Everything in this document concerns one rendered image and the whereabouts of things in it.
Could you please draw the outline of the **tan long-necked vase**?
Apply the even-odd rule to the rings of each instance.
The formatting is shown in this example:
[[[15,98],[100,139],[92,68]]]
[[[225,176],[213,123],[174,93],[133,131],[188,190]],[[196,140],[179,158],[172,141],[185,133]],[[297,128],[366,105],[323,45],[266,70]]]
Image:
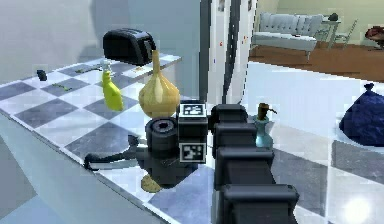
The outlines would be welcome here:
[[[178,88],[160,68],[159,51],[152,51],[153,74],[139,92],[139,104],[150,118],[172,116],[180,104]]]

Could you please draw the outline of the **yellow spray bottle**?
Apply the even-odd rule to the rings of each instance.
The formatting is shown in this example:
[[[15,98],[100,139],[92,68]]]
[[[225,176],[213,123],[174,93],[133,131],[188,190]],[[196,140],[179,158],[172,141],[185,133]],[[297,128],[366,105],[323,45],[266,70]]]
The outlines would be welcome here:
[[[114,111],[122,111],[124,108],[120,89],[113,83],[111,77],[111,63],[104,60],[102,63],[102,88],[107,107]]]

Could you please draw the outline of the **pale side table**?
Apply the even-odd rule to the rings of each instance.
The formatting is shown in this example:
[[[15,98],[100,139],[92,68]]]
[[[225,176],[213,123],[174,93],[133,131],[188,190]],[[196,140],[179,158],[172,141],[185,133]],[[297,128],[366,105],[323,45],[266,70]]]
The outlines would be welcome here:
[[[323,40],[328,41],[327,48],[331,49],[335,42],[336,31],[339,25],[341,24],[341,21],[340,20],[331,21],[327,17],[325,17],[322,21],[322,24],[328,26],[326,33],[323,35]]]

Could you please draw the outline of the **tan round baked good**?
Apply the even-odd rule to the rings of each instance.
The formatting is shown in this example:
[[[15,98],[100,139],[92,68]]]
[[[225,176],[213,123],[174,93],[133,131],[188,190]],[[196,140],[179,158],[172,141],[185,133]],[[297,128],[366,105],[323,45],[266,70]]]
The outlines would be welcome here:
[[[141,179],[141,188],[148,193],[157,193],[161,190],[161,186],[157,184],[149,174]]]

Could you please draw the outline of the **dark red round object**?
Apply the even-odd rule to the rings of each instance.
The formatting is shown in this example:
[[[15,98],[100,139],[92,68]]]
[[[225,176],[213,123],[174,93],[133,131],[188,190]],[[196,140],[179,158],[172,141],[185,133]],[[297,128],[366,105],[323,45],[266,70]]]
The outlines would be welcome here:
[[[384,27],[373,26],[365,33],[365,37],[376,42],[381,50],[384,50]]]

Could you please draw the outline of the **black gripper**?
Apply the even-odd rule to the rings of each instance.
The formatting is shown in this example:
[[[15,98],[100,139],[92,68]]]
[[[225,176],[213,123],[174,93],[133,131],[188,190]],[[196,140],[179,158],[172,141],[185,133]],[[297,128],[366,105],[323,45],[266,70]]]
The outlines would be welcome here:
[[[140,166],[160,186],[176,186],[198,169],[195,163],[181,163],[175,118],[155,118],[145,126],[146,140],[128,136],[128,150],[102,156],[89,153],[84,168],[91,171]]]

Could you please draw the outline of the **dark blue tied bag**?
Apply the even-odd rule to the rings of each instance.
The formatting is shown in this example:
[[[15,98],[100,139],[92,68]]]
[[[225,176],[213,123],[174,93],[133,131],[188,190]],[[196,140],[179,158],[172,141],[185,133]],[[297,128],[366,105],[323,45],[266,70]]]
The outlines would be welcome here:
[[[339,129],[350,140],[363,145],[384,147],[384,96],[364,85],[365,92],[345,112]]]

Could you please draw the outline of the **pale grey chair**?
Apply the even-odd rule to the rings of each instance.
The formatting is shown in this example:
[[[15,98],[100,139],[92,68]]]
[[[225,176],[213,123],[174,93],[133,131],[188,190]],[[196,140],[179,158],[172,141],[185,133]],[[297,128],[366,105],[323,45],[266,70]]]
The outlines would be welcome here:
[[[348,45],[348,42],[350,40],[350,37],[356,27],[358,20],[355,19],[353,24],[351,25],[350,29],[346,33],[336,33],[335,34],[335,40],[336,41],[342,41],[343,42],[343,48],[346,48]]]

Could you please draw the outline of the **black toaster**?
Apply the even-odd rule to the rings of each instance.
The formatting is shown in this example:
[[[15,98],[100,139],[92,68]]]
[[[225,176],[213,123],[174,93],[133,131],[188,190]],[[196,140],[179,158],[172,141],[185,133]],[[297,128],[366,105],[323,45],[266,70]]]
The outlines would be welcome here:
[[[133,28],[110,30],[103,36],[104,56],[107,59],[144,66],[152,62],[156,49],[151,34]]]

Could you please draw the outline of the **pale grey sofa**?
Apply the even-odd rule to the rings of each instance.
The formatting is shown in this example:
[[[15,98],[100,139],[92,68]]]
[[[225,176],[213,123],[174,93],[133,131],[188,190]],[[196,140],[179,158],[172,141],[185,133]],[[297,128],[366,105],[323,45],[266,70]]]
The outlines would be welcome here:
[[[275,14],[262,12],[259,17],[259,29],[253,33],[254,46],[269,46],[304,51],[310,58],[315,49],[315,34],[321,26],[323,16]]]

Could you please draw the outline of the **teal soap pump bottle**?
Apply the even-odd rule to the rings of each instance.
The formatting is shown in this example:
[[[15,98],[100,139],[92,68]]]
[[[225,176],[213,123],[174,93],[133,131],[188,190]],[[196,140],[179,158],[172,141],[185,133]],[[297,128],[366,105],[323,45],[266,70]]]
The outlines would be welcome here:
[[[276,111],[271,109],[268,104],[259,104],[258,113],[254,117],[254,124],[257,129],[255,144],[257,147],[272,149],[273,138],[266,131],[266,125],[269,123],[269,118],[267,116],[269,111],[276,113]]]

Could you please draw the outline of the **white fridge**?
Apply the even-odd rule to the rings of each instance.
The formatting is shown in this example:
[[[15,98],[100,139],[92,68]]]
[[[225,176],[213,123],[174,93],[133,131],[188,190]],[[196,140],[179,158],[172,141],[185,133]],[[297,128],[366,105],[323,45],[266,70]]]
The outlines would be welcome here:
[[[241,0],[235,66],[226,104],[242,101],[258,0]],[[199,99],[223,104],[231,0],[200,0]]]

